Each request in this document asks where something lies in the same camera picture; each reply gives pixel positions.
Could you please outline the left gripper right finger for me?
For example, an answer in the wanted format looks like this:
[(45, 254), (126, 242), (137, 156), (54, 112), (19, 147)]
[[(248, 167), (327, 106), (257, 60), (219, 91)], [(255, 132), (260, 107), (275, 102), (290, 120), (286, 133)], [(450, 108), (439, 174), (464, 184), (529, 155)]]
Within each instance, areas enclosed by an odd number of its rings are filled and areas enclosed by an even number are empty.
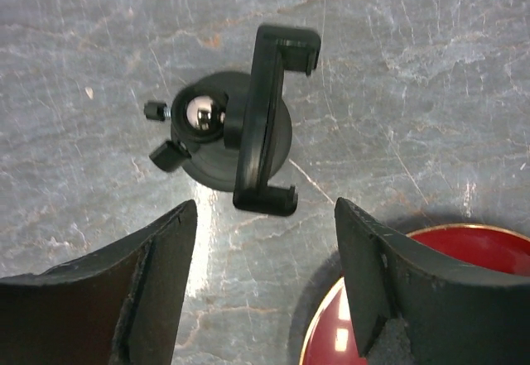
[(336, 237), (359, 355), (403, 318), (419, 364), (527, 364), (529, 279), (438, 252), (348, 199)]

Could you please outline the black clamp phone stand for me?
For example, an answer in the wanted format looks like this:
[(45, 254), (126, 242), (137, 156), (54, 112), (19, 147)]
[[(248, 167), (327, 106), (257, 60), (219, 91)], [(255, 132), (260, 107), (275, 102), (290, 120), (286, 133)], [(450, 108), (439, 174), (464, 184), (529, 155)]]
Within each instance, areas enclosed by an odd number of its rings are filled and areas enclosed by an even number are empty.
[(149, 156), (152, 163), (166, 173), (183, 169), (196, 182), (232, 194), (236, 209), (292, 215), (298, 204), (295, 187), (269, 183), (292, 144), (284, 75), (311, 75), (320, 48), (314, 29), (262, 24), (250, 72), (209, 74), (181, 89), (171, 104), (146, 102), (146, 119), (171, 124), (170, 138)]

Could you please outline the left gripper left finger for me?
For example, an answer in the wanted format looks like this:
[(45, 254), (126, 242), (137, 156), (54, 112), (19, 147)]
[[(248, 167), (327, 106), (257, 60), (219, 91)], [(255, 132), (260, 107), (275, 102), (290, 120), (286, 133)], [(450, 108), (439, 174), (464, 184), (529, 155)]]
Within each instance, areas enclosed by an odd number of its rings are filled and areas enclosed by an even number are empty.
[(85, 256), (2, 278), (2, 363), (170, 363), (196, 229), (188, 200)]

